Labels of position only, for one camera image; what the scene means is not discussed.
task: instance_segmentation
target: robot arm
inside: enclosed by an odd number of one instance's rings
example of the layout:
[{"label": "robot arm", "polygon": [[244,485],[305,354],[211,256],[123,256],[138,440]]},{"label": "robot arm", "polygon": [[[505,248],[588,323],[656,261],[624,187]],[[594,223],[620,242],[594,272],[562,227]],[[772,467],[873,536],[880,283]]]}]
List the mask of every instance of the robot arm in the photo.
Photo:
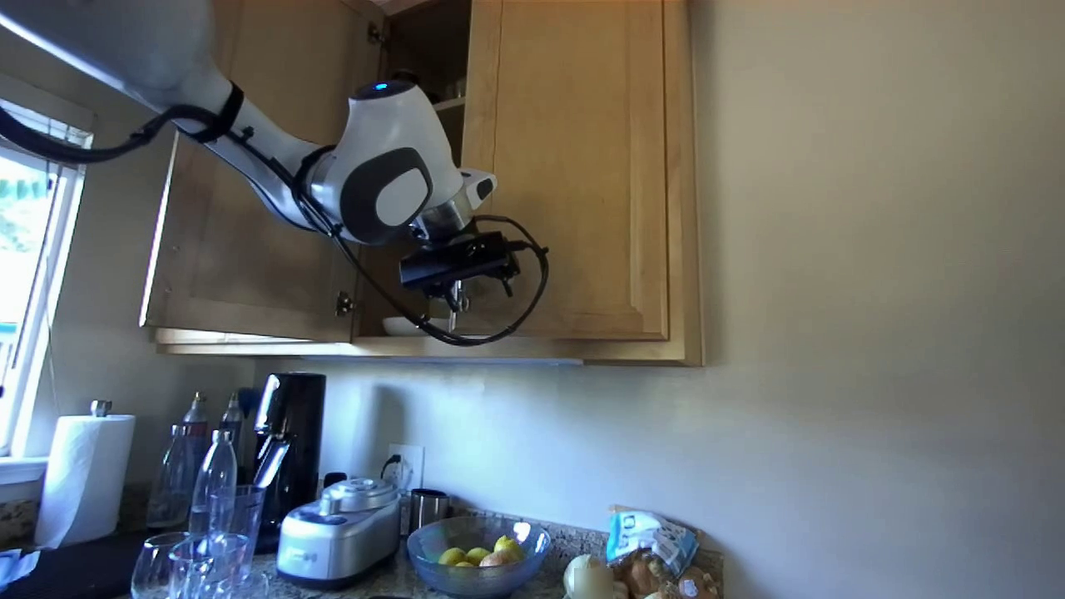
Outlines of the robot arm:
[{"label": "robot arm", "polygon": [[341,142],[312,148],[279,130],[217,69],[211,0],[0,0],[0,23],[166,113],[244,174],[283,223],[344,242],[420,241],[423,248],[400,268],[411,290],[461,308],[462,278],[505,283],[518,272],[518,248],[536,254],[547,278],[536,241],[476,232],[472,214],[496,179],[456,171],[435,109],[415,88],[377,82],[356,92]]}]

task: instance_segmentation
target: rice cooker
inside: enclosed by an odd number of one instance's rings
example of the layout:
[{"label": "rice cooker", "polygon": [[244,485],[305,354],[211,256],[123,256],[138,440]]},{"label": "rice cooker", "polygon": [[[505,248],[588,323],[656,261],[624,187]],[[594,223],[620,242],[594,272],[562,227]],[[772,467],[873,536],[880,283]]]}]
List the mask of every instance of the rice cooker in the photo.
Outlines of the rice cooker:
[{"label": "rice cooker", "polygon": [[277,573],[309,588],[344,588],[400,547],[400,493],[383,480],[344,480],[279,522]]}]

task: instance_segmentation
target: paper towel roll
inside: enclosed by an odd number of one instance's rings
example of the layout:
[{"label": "paper towel roll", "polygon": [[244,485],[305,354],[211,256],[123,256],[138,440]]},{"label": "paper towel roll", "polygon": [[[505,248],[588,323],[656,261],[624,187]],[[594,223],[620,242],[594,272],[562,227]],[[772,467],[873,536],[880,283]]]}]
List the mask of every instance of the paper towel roll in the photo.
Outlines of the paper towel roll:
[{"label": "paper towel roll", "polygon": [[48,456],[37,547],[109,536],[121,518],[135,416],[59,416]]}]

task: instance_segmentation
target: black cable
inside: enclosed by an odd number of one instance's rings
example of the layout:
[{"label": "black cable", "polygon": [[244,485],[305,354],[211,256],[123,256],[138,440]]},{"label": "black cable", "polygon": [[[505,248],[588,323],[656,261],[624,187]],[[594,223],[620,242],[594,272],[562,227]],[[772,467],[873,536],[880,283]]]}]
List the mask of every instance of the black cable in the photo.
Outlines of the black cable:
[{"label": "black cable", "polygon": [[527,242],[529,242],[529,248],[532,248],[532,256],[536,256],[536,265],[538,265],[538,287],[536,287],[532,300],[527,302],[527,308],[522,308],[514,323],[505,323],[502,331],[496,331],[496,332],[491,332],[491,337],[461,337],[461,332],[438,331],[438,325],[429,323],[427,316],[415,316],[413,308],[407,308],[407,305],[400,302],[400,297],[392,297],[392,292],[369,272],[369,265],[353,254],[353,246],[338,232],[338,227],[331,227],[331,220],[325,220],[323,214],[312,214],[312,210],[319,210],[319,203],[305,200],[305,203],[299,203],[299,210],[303,210],[303,217],[305,217],[309,223],[319,227],[319,232],[325,232],[325,237],[345,254],[345,261],[353,262],[353,268],[372,287],[377,297],[383,297],[383,300],[387,300],[402,318],[411,318],[420,332],[427,332],[427,337],[434,337],[434,339],[438,339],[438,344],[451,344],[451,347],[486,347],[486,344],[496,344],[496,339],[516,332],[516,331],[532,316],[532,308],[538,305],[538,300],[544,300],[544,292],[547,292],[547,283],[548,283],[547,246],[538,246],[522,223],[516,223],[516,220],[508,220],[508,217],[476,217],[472,223],[508,223],[514,231],[518,231],[518,232],[527,237]]},{"label": "black cable", "polygon": [[[55,141],[27,124],[21,124],[16,115],[11,115],[5,108],[0,108],[0,136],[8,136],[11,142],[31,151],[31,154],[41,154],[48,161],[57,161],[57,163],[106,163],[106,161],[116,161],[116,156],[126,156],[139,148],[148,148],[149,141],[157,141],[157,134],[169,124],[169,119],[192,119],[192,124],[202,124],[206,130],[201,134],[188,134],[189,141],[197,142],[212,142],[217,136],[225,136],[231,142],[244,148],[250,156],[255,156],[273,176],[279,176],[279,183],[290,187],[290,192],[295,197],[295,206],[299,214],[305,217],[309,231],[319,231],[323,237],[331,237],[344,254],[345,261],[353,262],[353,268],[402,316],[411,318],[415,331],[423,331],[427,337],[435,337],[438,344],[451,344],[451,347],[486,347],[486,344],[496,344],[508,332],[516,332],[529,316],[532,308],[538,305],[544,300],[544,290],[547,290],[547,278],[548,278],[548,261],[547,261],[547,248],[532,241],[532,232],[508,220],[508,217],[476,217],[472,223],[505,223],[514,231],[518,231],[527,237],[527,248],[532,248],[536,256],[536,265],[538,265],[538,287],[529,300],[529,305],[502,331],[491,332],[491,337],[461,337],[461,332],[451,332],[451,331],[438,331],[434,325],[427,316],[415,316],[413,308],[407,308],[372,272],[369,265],[351,248],[351,242],[344,241],[344,227],[341,223],[331,223],[331,217],[323,214],[323,206],[309,197],[305,191],[305,174],[309,166],[331,151],[331,148],[319,148],[312,151],[303,163],[299,163],[299,174],[290,174],[283,163],[277,163],[273,156],[261,154],[250,141],[252,141],[252,130],[244,130],[239,136],[231,130],[238,113],[239,113],[239,104],[244,104],[244,92],[239,88],[231,91],[231,99],[223,108],[223,113],[211,113],[211,109],[201,109],[201,108],[169,108],[162,113],[157,113],[154,119],[148,119],[138,134],[129,134],[129,141],[116,142],[116,148],[103,148],[103,151],[83,151],[83,148],[75,148],[75,142],[64,142],[64,141]],[[269,192],[261,192],[277,217],[283,217],[283,210],[273,203]]]}]

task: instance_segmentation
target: fruit bowl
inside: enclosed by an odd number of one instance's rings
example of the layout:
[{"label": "fruit bowl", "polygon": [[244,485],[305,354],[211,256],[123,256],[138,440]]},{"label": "fruit bowl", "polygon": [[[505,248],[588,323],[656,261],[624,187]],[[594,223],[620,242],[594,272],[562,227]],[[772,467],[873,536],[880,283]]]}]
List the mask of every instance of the fruit bowl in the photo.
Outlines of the fruit bowl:
[{"label": "fruit bowl", "polygon": [[491,599],[527,585],[547,564],[553,536],[536,522],[456,516],[407,536],[420,579],[442,597]]}]

